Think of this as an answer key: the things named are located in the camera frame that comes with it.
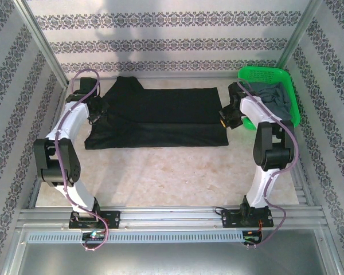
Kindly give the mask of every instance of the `green plastic tray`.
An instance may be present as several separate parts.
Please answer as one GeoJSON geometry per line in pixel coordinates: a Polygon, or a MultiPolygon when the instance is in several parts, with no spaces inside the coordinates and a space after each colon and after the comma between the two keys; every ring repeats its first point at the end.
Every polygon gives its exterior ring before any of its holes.
{"type": "MultiPolygon", "coordinates": [[[[248,82],[264,82],[269,84],[282,82],[292,102],[290,114],[292,115],[293,125],[294,127],[299,125],[300,114],[296,96],[294,94],[292,80],[290,75],[285,70],[270,67],[246,66],[239,70],[239,78],[243,78],[248,82]]],[[[249,130],[256,129],[256,127],[247,117],[243,118],[243,125],[249,130]]]]}

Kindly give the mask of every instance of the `beige floor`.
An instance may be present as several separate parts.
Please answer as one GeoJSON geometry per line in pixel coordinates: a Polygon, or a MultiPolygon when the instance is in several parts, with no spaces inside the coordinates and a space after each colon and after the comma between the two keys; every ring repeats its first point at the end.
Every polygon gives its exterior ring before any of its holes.
{"type": "MultiPolygon", "coordinates": [[[[102,80],[105,93],[115,80],[102,80]]],[[[231,80],[140,80],[145,88],[217,87],[222,106],[229,103],[231,80]]],[[[243,126],[228,130],[227,147],[114,148],[86,151],[86,122],[75,142],[81,179],[101,206],[239,205],[255,174],[252,157],[255,132],[243,126]]],[[[270,201],[298,204],[291,175],[279,176],[270,201]]],[[[36,206],[68,206],[55,189],[43,183],[36,206]]]]}

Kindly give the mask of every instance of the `patterned wallpaper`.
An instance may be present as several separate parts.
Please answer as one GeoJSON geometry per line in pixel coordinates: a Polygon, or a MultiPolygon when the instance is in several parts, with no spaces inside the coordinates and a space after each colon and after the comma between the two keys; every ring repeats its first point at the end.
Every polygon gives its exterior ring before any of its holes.
{"type": "Polygon", "coordinates": [[[51,128],[62,87],[11,0],[0,0],[0,270],[37,180],[33,142],[51,128]]]}
{"type": "Polygon", "coordinates": [[[274,66],[308,0],[28,0],[69,78],[231,76],[274,66]]]}
{"type": "Polygon", "coordinates": [[[323,1],[287,68],[302,116],[301,162],[344,267],[344,0],[323,1]]]}

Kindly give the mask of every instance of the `white perforated cable channel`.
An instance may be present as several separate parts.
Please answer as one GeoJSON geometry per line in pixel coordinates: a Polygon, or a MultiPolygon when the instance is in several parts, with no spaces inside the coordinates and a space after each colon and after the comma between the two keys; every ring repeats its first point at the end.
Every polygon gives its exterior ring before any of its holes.
{"type": "MultiPolygon", "coordinates": [[[[79,243],[80,232],[32,232],[28,243],[79,243]]],[[[242,231],[112,232],[108,243],[244,242],[242,231]]]]}

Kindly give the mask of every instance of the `gray cloth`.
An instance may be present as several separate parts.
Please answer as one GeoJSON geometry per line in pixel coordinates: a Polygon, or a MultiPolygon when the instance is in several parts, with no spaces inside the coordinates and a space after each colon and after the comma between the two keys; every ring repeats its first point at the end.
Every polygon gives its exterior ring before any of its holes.
{"type": "Polygon", "coordinates": [[[252,89],[259,94],[261,100],[274,115],[282,120],[291,120],[290,109],[292,102],[282,82],[267,84],[264,82],[250,82],[252,89]]]}

